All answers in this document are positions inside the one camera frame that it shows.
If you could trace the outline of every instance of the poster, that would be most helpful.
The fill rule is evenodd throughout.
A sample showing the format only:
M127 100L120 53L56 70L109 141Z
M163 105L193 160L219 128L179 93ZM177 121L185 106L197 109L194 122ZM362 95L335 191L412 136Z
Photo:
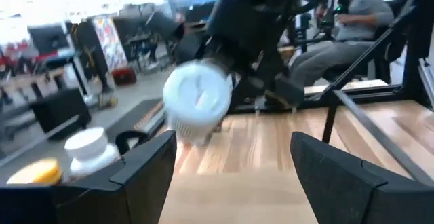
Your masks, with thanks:
M127 66L128 61L111 18L94 18L92 22L104 52L108 71Z

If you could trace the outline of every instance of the black chair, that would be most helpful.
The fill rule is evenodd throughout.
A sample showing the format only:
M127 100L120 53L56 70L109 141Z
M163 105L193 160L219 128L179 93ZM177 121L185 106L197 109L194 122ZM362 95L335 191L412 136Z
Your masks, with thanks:
M395 17L398 17L402 10L402 7L407 0L392 0L387 1L391 7ZM386 30L387 26L380 27L375 33L375 40L377 40ZM378 52L376 58L371 61L374 63L375 67L375 79L381 79L386 83L391 82L390 74L390 64L401 57L403 49L407 43L407 35L405 32L400 33L392 42L390 42L385 49ZM335 67L329 68L323 75L323 78L329 82L333 82L340 75L342 75L348 68L349 64L337 65ZM368 77L368 67L369 63L359 67L356 70L355 78Z

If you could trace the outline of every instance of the white lid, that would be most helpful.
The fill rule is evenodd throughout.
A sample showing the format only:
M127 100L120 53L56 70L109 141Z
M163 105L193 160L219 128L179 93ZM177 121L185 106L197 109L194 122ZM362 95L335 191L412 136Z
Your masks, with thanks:
M167 113L180 121L204 126L220 121L231 103L226 75L210 63L190 61L172 72L163 89Z
M104 152L108 141L103 127L88 128L66 140L64 149L72 158L86 159Z

